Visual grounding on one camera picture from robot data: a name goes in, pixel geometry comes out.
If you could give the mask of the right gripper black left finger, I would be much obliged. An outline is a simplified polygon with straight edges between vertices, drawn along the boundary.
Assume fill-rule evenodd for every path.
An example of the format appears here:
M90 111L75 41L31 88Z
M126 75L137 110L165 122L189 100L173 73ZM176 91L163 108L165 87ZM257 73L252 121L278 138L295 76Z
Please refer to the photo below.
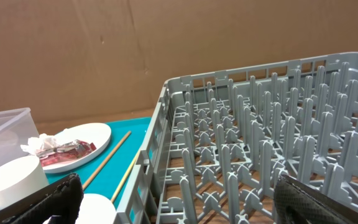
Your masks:
M71 173L0 210L0 224L74 223L83 197L80 176Z

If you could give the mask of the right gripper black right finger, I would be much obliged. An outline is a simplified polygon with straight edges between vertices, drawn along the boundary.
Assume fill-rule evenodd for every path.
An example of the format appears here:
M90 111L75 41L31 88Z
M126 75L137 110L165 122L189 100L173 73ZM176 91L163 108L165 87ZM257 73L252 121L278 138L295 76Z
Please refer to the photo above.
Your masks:
M358 212L289 175L278 177L273 201L278 223L358 223Z

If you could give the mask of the small white plate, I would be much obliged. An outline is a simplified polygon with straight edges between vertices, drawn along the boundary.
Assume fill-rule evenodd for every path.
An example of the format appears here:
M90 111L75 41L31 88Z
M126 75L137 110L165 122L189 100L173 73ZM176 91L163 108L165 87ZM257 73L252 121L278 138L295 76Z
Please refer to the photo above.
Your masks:
M116 209L107 197L100 194L84 194L75 224L113 224Z

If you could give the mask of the white cup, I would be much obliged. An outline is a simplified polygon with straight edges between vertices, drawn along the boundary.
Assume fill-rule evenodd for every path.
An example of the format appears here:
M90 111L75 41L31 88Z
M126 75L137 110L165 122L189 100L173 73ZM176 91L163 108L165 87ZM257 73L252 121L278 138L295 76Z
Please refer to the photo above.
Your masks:
M24 156L0 167L0 210L48 185L37 156Z

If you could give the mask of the red foil wrapper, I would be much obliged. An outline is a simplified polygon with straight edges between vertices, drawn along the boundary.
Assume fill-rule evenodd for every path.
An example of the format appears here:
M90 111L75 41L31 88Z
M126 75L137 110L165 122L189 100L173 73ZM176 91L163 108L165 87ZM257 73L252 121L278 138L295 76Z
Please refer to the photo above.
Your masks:
M49 166L59 162L72 161L91 154L96 150L93 143L74 140L57 147L42 149L35 155L40 159L42 166Z

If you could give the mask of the white napkin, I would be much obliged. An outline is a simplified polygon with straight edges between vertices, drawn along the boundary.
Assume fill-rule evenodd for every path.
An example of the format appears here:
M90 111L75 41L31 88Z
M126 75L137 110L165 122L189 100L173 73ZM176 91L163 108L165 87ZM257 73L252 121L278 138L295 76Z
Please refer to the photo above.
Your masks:
M21 144L21 149L29 154L36 155L42 151L57 147L55 136L49 136L45 133L39 137L31 137L27 140L27 144Z

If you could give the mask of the grey dishwasher rack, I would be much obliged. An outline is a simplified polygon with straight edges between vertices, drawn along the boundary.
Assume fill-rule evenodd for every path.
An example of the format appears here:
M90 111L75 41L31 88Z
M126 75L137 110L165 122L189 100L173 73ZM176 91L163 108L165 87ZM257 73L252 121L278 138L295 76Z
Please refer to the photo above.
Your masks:
M358 52L167 80L115 222L276 222L282 175L358 220Z

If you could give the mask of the left wooden chopstick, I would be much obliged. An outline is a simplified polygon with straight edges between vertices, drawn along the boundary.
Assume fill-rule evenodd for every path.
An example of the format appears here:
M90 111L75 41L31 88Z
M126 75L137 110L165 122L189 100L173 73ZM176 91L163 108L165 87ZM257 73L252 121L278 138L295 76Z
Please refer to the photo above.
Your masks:
M116 144L113 150L104 158L102 163L94 170L94 172L90 175L90 177L86 180L86 182L82 185L83 190L92 183L92 181L96 178L96 176L101 172L104 166L110 161L113 155L117 152L117 150L122 146L122 144L127 140L127 138L132 134L131 131L128 131L121 140Z

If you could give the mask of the wooden chopstick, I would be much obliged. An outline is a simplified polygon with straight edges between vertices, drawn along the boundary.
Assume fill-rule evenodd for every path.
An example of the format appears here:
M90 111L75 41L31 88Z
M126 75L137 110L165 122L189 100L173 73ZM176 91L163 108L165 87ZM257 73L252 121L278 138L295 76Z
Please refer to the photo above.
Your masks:
M90 175L90 177L86 180L86 182L82 185L83 190L92 183L92 181L96 178L96 176L101 172L104 166L110 161L113 155L117 152L117 150L122 146L122 144L127 140L127 138L132 134L131 131L128 131L121 140L116 144L113 150L104 158L102 163L94 170L94 172Z
M113 193L113 195L112 195L112 197L111 197L111 199L110 199L110 201L111 201L112 203L115 202L115 200L117 199L117 197L118 197L120 191L122 190L124 184L126 183L128 177L130 176L131 171L132 171L132 169L133 169L133 167L134 167L134 165L135 165L135 162L136 162L136 160L137 160L139 154L140 154L140 151L138 151L138 152L136 153L135 157L133 158L132 162L130 163L129 167L127 168L126 172L124 173L123 178L121 179L121 181L120 181L120 183L118 184L116 190L114 191L114 193Z

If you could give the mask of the teal plastic tray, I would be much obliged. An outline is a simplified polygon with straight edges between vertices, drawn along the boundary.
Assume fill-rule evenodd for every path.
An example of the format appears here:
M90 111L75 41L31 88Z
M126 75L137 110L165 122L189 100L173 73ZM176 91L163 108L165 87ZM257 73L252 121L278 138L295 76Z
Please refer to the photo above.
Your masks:
M111 140L107 148L93 160L76 169L57 174L46 174L48 181L53 183L69 173L76 172L80 176L81 182L84 183L121 138L128 131L131 131L132 134L85 190L86 193L96 193L105 197L112 197L129 164L142 145L150 121L150 118L136 118L105 123L111 128Z

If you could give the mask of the large white plate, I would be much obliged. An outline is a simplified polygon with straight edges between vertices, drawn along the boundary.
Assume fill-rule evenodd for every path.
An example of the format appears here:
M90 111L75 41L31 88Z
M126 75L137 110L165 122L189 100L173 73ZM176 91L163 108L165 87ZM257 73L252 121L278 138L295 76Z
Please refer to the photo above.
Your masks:
M43 170L46 174L57 174L73 170L93 160L107 148L111 140L111 128L104 123L87 123L64 129L56 134L55 137L59 140L79 139L87 143L93 143L96 149L79 159L44 166Z

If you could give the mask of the right wooden chopstick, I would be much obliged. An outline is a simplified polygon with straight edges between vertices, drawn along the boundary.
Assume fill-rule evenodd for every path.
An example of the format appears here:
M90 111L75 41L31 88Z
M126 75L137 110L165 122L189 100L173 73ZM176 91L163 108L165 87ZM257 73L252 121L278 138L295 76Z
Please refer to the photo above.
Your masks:
M112 203L115 202L115 200L117 199L117 197L118 197L120 191L122 190L124 184L126 183L128 177L130 176L131 171L132 171L132 169L133 169L133 167L134 167L134 165L135 165L135 162L136 162L136 160L137 160L139 154L140 154L140 151L138 151L138 152L136 153L135 157L133 158L132 162L130 163L129 167L127 168L126 172L124 173L123 178L121 179L121 181L120 181L120 183L118 184L116 190L114 191L114 193L113 193L113 195L112 195L112 197L111 197L111 199L110 199L110 201L111 201Z

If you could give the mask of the clear plastic bin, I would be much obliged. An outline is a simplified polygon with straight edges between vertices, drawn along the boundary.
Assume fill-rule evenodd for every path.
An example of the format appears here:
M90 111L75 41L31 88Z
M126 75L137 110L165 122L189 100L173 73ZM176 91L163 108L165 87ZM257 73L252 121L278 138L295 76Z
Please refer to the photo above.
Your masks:
M30 108L0 111L0 166L28 153L21 149L39 132L32 119Z

